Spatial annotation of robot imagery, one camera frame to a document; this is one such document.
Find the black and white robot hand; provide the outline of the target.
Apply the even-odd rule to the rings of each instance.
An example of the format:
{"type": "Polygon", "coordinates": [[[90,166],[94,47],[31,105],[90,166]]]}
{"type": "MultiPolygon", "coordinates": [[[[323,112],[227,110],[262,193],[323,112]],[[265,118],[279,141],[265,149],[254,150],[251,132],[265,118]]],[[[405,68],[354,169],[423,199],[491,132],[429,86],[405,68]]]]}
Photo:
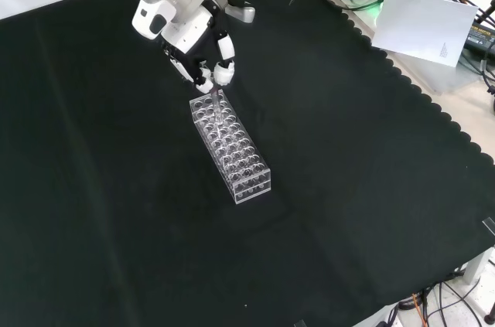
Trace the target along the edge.
{"type": "Polygon", "coordinates": [[[184,22],[172,21],[176,8],[166,0],[148,3],[141,0],[132,19],[134,29],[148,40],[161,42],[172,66],[197,90],[206,94],[216,85],[230,84],[235,73],[235,49],[226,29],[220,25],[224,12],[214,0],[204,0],[184,22]],[[211,34],[216,42],[220,61],[213,70],[193,55],[211,34]]]}

